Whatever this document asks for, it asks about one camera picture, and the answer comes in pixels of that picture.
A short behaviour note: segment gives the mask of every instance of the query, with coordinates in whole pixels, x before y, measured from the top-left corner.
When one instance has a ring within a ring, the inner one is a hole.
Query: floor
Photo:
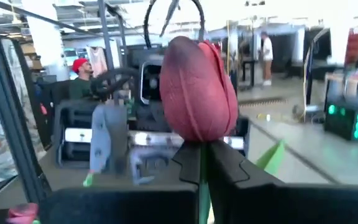
[[[275,176],[287,183],[308,184],[358,184],[358,144],[349,144],[323,132],[318,124],[296,124],[291,116],[294,105],[302,104],[300,79],[273,79],[270,87],[255,87],[239,93],[239,100],[284,97],[286,103],[241,107],[253,125],[250,129],[249,160],[256,161],[266,150],[283,139],[285,155]],[[324,84],[313,84],[313,103],[324,99]],[[260,119],[258,114],[271,114],[270,121]],[[41,166],[54,190],[81,185],[85,172],[57,169],[52,152],[41,160]],[[0,208],[25,202],[20,181],[14,180],[0,192]]]

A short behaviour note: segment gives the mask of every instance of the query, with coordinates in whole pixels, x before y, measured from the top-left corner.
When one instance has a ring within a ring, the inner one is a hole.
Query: man
[[[272,41],[266,32],[260,33],[260,38],[262,38],[264,44],[262,50],[259,50],[260,56],[262,57],[262,69],[264,74],[264,86],[272,85],[272,61],[273,61],[273,46]]]
[[[85,58],[76,59],[73,62],[73,71],[78,74],[78,77],[70,83],[70,99],[79,100],[90,97],[91,94],[91,78],[92,66]]]

